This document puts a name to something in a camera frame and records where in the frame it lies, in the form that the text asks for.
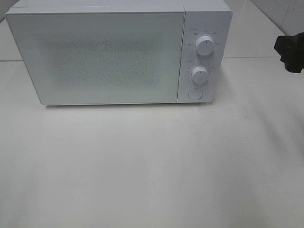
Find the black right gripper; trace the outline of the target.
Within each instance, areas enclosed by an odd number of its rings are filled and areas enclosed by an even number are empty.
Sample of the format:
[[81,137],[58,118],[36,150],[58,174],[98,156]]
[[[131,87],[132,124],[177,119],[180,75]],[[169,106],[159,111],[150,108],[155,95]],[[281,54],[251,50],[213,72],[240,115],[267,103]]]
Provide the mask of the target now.
[[304,33],[294,36],[278,36],[274,49],[280,61],[290,73],[301,73],[304,68]]

